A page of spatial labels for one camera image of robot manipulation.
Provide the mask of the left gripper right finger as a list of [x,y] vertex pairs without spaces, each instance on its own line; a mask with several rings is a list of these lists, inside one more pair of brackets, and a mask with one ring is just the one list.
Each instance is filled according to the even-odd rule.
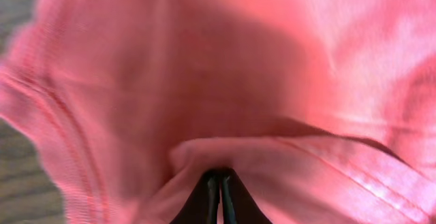
[[231,168],[220,169],[224,224],[272,224]]

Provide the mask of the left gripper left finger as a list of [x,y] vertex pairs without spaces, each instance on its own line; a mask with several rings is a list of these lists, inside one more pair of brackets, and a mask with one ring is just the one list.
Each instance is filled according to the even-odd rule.
[[217,170],[205,172],[170,224],[217,224],[220,184]]

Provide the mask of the red t-shirt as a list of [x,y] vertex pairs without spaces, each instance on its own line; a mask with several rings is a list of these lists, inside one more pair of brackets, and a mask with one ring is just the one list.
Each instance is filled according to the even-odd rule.
[[434,223],[435,0],[37,0],[1,117],[70,223],[169,223],[214,167],[273,223]]

